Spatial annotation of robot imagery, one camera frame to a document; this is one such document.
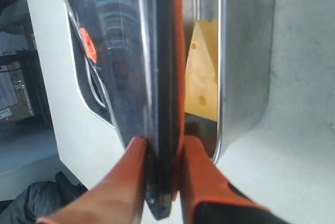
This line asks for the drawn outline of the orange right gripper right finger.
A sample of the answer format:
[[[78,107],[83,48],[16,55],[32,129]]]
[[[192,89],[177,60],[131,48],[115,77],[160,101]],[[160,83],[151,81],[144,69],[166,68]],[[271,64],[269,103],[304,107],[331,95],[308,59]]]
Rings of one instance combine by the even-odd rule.
[[[268,209],[234,192],[195,136],[185,136],[181,172],[184,223],[277,223]]]

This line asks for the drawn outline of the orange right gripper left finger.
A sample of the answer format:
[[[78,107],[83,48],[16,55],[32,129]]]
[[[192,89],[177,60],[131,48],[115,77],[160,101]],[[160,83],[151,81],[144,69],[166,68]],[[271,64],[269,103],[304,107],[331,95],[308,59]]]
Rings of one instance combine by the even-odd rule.
[[[145,195],[147,142],[131,139],[125,153],[94,188],[37,223],[140,223]]]

